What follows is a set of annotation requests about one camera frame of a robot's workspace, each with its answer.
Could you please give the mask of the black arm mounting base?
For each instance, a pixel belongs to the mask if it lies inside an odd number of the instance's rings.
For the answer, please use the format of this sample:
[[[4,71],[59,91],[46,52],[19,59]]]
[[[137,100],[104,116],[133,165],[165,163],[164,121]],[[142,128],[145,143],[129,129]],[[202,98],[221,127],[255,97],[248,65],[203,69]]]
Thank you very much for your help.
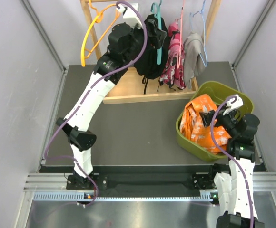
[[[67,177],[67,190],[99,190],[101,197],[193,196],[215,187],[217,173],[231,173],[229,165],[96,166],[88,178]]]

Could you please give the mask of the grey trousers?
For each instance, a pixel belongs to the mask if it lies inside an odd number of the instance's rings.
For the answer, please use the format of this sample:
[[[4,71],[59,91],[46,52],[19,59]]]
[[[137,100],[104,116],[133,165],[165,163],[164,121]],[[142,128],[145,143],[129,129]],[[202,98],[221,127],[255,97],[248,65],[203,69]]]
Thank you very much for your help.
[[[183,77],[188,89],[192,88],[192,79],[201,75],[207,67],[207,56],[202,37],[191,32],[184,41]]]

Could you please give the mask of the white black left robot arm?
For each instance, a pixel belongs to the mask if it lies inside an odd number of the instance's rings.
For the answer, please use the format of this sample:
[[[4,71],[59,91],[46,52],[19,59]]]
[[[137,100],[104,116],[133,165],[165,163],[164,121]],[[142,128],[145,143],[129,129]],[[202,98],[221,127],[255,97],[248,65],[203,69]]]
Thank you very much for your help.
[[[97,61],[90,80],[73,107],[57,125],[65,133],[74,155],[74,171],[71,176],[83,188],[93,184],[91,148],[96,135],[89,131],[89,124],[105,96],[115,87],[127,72],[133,60],[151,59],[157,61],[156,50],[164,45],[168,30],[159,27],[156,19],[145,20],[146,29],[127,23],[117,24],[108,36],[107,52]]]

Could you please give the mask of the pink wire hanger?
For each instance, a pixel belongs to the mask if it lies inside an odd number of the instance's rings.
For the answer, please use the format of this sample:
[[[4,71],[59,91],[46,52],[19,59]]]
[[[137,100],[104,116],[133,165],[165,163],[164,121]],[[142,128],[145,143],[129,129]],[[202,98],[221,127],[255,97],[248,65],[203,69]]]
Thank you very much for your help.
[[[184,5],[185,5],[185,0],[182,0],[180,18],[176,20],[176,22],[180,21],[180,30],[179,30],[180,40],[179,40],[179,50],[177,52],[177,68],[180,67],[180,63],[181,63],[181,46],[182,46],[182,28],[183,28]]]

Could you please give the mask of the orange patterned trousers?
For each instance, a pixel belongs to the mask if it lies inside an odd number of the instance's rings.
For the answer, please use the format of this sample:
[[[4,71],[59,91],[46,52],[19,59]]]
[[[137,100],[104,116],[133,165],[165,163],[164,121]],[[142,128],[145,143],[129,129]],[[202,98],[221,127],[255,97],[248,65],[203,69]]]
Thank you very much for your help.
[[[216,110],[216,103],[207,94],[194,98],[184,108],[179,126],[180,134],[194,147],[198,155],[220,153],[212,140],[210,127],[204,126],[200,115]]]

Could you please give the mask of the teal plastic hanger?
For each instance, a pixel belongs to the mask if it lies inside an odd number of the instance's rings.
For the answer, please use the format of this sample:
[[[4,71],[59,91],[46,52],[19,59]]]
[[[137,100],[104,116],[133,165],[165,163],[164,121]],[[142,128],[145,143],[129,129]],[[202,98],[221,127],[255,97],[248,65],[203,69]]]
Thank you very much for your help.
[[[161,14],[160,7],[162,4],[162,0],[159,3],[153,2],[151,5],[151,12],[154,14],[154,18],[157,21],[157,28],[155,29],[156,34],[156,49],[157,49],[157,65],[161,64],[162,59],[162,44],[161,44],[161,32],[162,32],[162,23],[161,23]]]

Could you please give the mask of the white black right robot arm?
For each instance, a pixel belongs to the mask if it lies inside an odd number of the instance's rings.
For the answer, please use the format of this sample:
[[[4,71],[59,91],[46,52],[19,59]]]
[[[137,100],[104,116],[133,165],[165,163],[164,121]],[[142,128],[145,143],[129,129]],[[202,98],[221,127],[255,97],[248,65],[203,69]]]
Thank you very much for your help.
[[[221,215],[217,218],[218,228],[263,228],[258,220],[253,198],[253,170],[256,153],[253,143],[260,120],[254,114],[237,117],[237,110],[228,114],[220,111],[201,113],[205,127],[214,129],[222,126],[230,139],[224,150],[229,158],[229,171],[214,164],[208,175],[208,183],[218,191]]]

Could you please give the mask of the blue wire hanger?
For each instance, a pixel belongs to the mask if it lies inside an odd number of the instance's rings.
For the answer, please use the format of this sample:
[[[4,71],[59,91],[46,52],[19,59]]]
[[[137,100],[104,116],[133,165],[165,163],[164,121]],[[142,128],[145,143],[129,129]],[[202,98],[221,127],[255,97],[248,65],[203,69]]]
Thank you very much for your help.
[[[201,60],[202,60],[202,63],[204,65],[204,67],[207,67],[208,66],[208,59],[207,59],[207,51],[206,51],[206,22],[205,22],[205,19],[204,19],[204,10],[205,10],[205,3],[206,3],[206,0],[203,0],[203,3],[202,3],[202,7],[201,7],[201,10],[199,11],[196,11],[195,13],[190,13],[189,14],[189,21],[190,21],[190,25],[191,25],[191,28],[192,30],[194,29],[193,28],[193,18],[199,14],[202,18],[202,22],[203,22],[203,34],[201,36],[202,38],[202,44],[203,44],[203,54],[204,54],[204,57],[202,56],[202,54],[199,54]]]

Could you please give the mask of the pink camouflage trousers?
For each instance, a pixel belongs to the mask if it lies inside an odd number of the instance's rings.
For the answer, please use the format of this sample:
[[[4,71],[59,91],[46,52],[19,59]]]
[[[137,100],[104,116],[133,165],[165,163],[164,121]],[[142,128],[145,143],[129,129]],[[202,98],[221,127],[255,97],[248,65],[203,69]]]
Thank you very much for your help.
[[[184,49],[182,44],[181,29],[177,21],[168,27],[170,44],[168,48],[168,59],[164,70],[159,78],[159,85],[168,85],[169,88],[177,87],[179,90],[186,88],[184,82]]]

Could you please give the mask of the black trousers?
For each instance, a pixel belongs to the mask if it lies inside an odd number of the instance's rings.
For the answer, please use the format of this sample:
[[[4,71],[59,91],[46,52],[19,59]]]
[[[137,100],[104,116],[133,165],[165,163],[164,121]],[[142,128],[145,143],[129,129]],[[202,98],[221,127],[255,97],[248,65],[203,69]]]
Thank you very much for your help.
[[[155,20],[154,14],[148,15],[144,22],[146,22],[147,19]],[[168,48],[170,44],[170,37],[168,35],[168,29],[163,19],[161,19],[161,23],[162,23],[162,30],[167,33],[164,44],[162,46],[161,64],[157,65],[157,49],[154,49],[152,46],[149,46],[149,45],[146,45],[146,49],[142,54],[141,58],[134,64],[134,67],[136,68],[137,73],[143,76],[142,84],[145,85],[144,93],[146,93],[148,81],[154,80],[161,76],[164,70],[166,61],[168,59]]]

